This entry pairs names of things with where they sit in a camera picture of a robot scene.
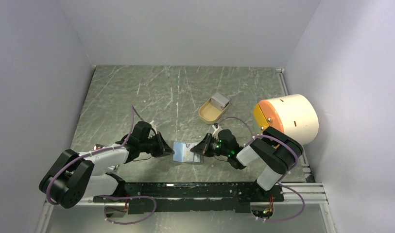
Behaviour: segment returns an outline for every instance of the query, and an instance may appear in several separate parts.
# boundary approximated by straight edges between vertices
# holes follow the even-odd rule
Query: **gray metal floor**
[[[254,106],[260,100],[285,95],[273,68],[97,66],[71,148],[88,151],[96,143],[110,145],[120,140],[130,129],[131,104],[146,121],[158,120],[158,130],[170,146],[173,141],[199,142],[212,131],[199,119],[198,109],[216,91],[231,98],[223,117],[240,117],[257,133]],[[239,121],[231,119],[222,126],[241,145],[249,141],[249,131]],[[142,154],[140,159],[148,157]],[[127,182],[231,182],[254,181],[263,169],[261,160],[235,170],[214,158],[181,164],[164,157],[122,165],[118,175]],[[283,181],[305,182],[302,165]]]

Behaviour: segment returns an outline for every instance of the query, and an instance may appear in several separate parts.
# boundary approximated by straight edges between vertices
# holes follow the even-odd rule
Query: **metal frame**
[[[336,228],[330,212],[329,203],[327,201],[326,193],[322,183],[284,183],[286,186],[299,192],[306,204],[319,204],[322,212],[322,217],[328,233],[336,233]],[[285,201],[275,202],[275,205],[290,205],[290,204],[301,204],[301,200],[297,194],[292,191],[283,188],[283,196]],[[268,202],[251,202],[251,206],[263,206],[268,205]],[[93,202],[93,198],[81,199],[76,206],[110,206],[110,207],[124,207],[124,202]],[[53,206],[45,201],[43,211],[41,212],[40,220],[38,222],[36,233],[46,232],[47,225],[52,215]]]
[[[277,71],[277,75],[279,76],[280,86],[282,87],[283,93],[285,93],[285,96],[288,96],[289,93],[286,88],[286,83],[283,77],[282,69],[276,69],[276,71]],[[309,165],[308,159],[306,157],[306,151],[304,148],[303,148],[302,160],[304,164]]]

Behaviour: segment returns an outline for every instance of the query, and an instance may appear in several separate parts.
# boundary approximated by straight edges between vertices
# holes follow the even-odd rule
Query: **tan container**
[[[201,119],[204,123],[209,124],[209,125],[215,123],[215,122],[220,118],[220,116],[221,116],[221,115],[229,108],[229,106],[230,106],[230,102],[229,102],[229,104],[221,111],[221,110],[217,109],[215,106],[213,106],[213,105],[210,103],[210,99],[211,99],[211,98],[209,98],[209,99],[206,101],[206,103],[204,103],[203,106],[201,106],[200,109],[199,109],[199,117],[200,117],[200,119]]]

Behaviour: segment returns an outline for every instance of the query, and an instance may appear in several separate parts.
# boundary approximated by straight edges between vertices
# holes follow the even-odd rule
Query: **black mounting rail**
[[[128,196],[150,196],[156,199],[156,212],[222,211],[251,213],[250,202],[284,201],[282,188],[275,185],[264,192],[256,183],[126,183]],[[94,197],[94,202],[125,202]],[[143,214],[153,209],[150,200],[129,201],[128,214]]]

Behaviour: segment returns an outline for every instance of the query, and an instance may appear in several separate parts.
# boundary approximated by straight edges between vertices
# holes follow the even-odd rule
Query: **wire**
[[[124,202],[124,210],[125,211],[129,211],[129,199],[127,199],[125,202]]]
[[[140,114],[137,112],[137,110],[133,107],[133,110],[134,110],[134,112],[135,112],[135,114],[138,116],[138,118],[140,118],[140,120],[141,121],[145,121],[141,116],[140,116]]]
[[[105,208],[106,209],[110,209],[110,210],[114,210],[114,211],[117,211],[117,212],[122,212],[122,213],[126,213],[127,212],[127,210],[119,210],[117,208],[113,208],[113,207],[110,207],[110,206],[106,206]]]
[[[154,130],[153,127],[152,127],[152,131],[154,132],[155,135],[157,135],[156,130]]]
[[[243,124],[247,127],[247,129],[248,129],[249,132],[250,132],[250,135],[253,135],[253,131],[252,131],[252,129],[250,128],[250,126],[249,126],[244,120],[242,120],[242,119],[240,119],[240,118],[238,118],[238,117],[236,117],[236,116],[229,116],[229,117],[226,117],[225,119],[219,121],[218,124],[220,124],[220,123],[222,123],[223,121],[228,120],[228,119],[236,119],[236,120],[239,120],[241,123],[243,123]]]
[[[295,153],[286,143],[280,141],[279,139],[277,139],[277,138],[275,138],[275,137],[260,134],[260,135],[257,135],[256,137],[254,137],[252,140],[250,140],[250,141],[245,145],[245,147],[249,146],[252,142],[254,142],[254,141],[255,141],[256,139],[258,139],[258,138],[268,138],[268,139],[270,139],[270,140],[273,140],[273,141],[277,142],[278,144],[282,145],[284,148],[286,148],[286,149],[293,155],[294,163],[293,163],[293,165],[288,169],[288,171],[290,171],[293,167],[296,166],[296,164],[297,164],[297,162],[298,162],[298,158],[297,158],[296,153]],[[283,185],[283,184],[280,182],[280,181],[286,176],[286,174],[287,174],[287,172],[286,172],[282,177],[280,177],[280,179],[277,181],[277,184],[280,185],[280,186],[283,187],[283,188],[286,188],[286,189],[288,189],[288,190],[294,192],[296,195],[298,195],[298,196],[300,197],[301,201],[302,201],[302,209],[301,209],[297,214],[295,214],[295,215],[293,215],[293,216],[291,216],[291,217],[282,218],[282,219],[265,219],[265,218],[264,218],[264,219],[263,219],[264,221],[267,221],[267,222],[284,222],[284,221],[289,221],[289,220],[292,220],[292,219],[298,217],[299,215],[301,215],[301,214],[303,213],[303,211],[305,210],[306,204],[305,204],[305,200],[303,199],[302,195],[300,195],[300,193],[298,193],[296,190],[294,190],[294,189],[292,189],[292,188],[290,188],[290,187],[288,187],[288,186],[286,186],[286,185]]]
[[[147,159],[136,159],[136,160],[132,160],[132,162],[137,162],[137,161],[142,161],[142,160],[149,160],[149,159],[151,159],[153,156],[150,156],[149,158],[147,158]]]
[[[102,198],[107,198],[107,199],[111,199],[111,200],[149,199],[149,200],[152,200],[152,201],[153,201],[154,207],[153,207],[152,212],[151,212],[149,215],[147,215],[146,217],[144,217],[144,218],[142,218],[142,219],[140,219],[140,220],[137,220],[137,221],[133,221],[133,222],[116,222],[116,221],[112,221],[111,219],[109,219],[109,218],[107,217],[106,208],[104,208],[103,213],[104,213],[104,218],[105,218],[105,220],[108,221],[108,222],[110,222],[110,223],[113,223],[113,224],[118,224],[118,225],[131,225],[131,224],[136,224],[136,223],[145,221],[146,219],[150,218],[150,217],[156,212],[156,207],[157,207],[156,200],[155,200],[154,198],[152,198],[152,197],[149,197],[149,196],[134,196],[134,197],[116,198],[116,197],[112,197],[112,196],[101,195],[100,197],[102,197]]]
[[[218,158],[216,158],[216,157],[213,157],[214,159],[217,159],[217,160],[219,160],[219,161],[222,161],[222,162],[226,162],[226,163],[228,163],[228,161],[226,161],[226,160],[223,160],[223,159],[218,159]]]
[[[273,197],[273,195],[269,196],[269,209],[270,211],[273,212],[273,209],[275,207],[275,198]]]

